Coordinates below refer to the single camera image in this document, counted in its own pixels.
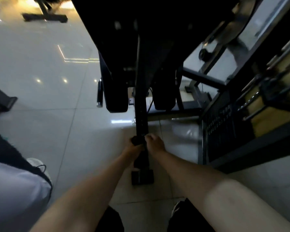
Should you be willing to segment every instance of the white sneaker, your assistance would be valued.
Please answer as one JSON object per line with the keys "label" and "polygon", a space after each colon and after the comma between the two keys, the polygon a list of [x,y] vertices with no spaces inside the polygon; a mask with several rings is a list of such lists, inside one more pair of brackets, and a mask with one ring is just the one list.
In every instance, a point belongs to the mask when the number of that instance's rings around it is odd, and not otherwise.
{"label": "white sneaker", "polygon": [[50,182],[52,183],[52,180],[50,179],[50,175],[49,175],[48,171],[46,170],[46,165],[43,164],[43,162],[41,160],[38,160],[36,158],[27,158],[27,161],[33,167],[38,167],[41,170],[41,172],[43,172],[48,177]]}

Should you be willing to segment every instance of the cable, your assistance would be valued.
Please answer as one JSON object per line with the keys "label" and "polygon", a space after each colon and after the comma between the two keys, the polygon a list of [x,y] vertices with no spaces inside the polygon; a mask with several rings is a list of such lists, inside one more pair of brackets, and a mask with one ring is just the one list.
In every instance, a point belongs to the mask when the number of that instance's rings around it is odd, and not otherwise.
{"label": "cable", "polygon": [[154,102],[154,95],[152,94],[152,90],[151,90],[151,88],[149,88],[149,89],[150,89],[150,91],[151,91],[152,101],[151,101],[151,104],[149,105],[149,108],[148,108],[148,110],[147,110],[147,114],[149,113],[149,110],[151,109],[151,105],[152,105],[152,103]]}
{"label": "cable", "polygon": [[41,167],[41,166],[44,166],[44,167],[45,167],[45,169],[44,169],[44,171],[43,171],[43,173],[45,173],[45,171],[46,171],[46,165],[45,165],[45,164],[41,164],[41,165],[39,165],[39,166],[36,166],[36,168]]}

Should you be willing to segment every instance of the hand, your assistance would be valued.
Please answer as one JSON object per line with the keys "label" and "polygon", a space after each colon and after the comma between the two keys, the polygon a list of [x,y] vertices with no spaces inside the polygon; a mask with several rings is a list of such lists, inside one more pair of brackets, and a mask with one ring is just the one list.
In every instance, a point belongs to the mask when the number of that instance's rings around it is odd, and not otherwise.
{"label": "hand", "polygon": [[144,151],[144,145],[133,145],[131,139],[129,139],[128,144],[122,151],[122,155],[129,157],[131,159],[131,162],[136,160],[136,158],[139,156],[141,151]]}
{"label": "hand", "polygon": [[152,156],[155,156],[159,152],[166,151],[164,143],[159,136],[155,134],[147,134],[145,140],[147,143],[147,150]]}

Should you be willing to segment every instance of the pants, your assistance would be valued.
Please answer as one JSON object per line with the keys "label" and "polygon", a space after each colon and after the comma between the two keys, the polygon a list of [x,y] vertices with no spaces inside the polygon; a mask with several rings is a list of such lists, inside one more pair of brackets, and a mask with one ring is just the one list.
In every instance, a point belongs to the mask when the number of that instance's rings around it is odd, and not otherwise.
{"label": "pants", "polygon": [[[174,212],[169,220],[167,232],[191,231],[193,228],[199,228],[199,231],[215,232],[214,229],[205,220],[202,214],[186,199],[178,205],[178,210]],[[123,232],[124,226],[120,215],[111,207],[108,207],[98,223],[96,232],[118,231]]]}

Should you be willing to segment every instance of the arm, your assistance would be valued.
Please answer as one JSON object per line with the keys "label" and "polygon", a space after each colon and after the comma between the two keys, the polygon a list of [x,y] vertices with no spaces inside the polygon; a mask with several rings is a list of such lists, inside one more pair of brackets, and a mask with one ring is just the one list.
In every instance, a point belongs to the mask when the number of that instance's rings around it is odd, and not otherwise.
{"label": "arm", "polygon": [[239,182],[166,152],[154,134],[145,139],[149,153],[217,232],[290,231],[285,218]]}
{"label": "arm", "polygon": [[81,182],[58,199],[31,232],[95,231],[123,171],[142,149],[143,145],[134,146],[130,141],[122,154],[100,175]]}

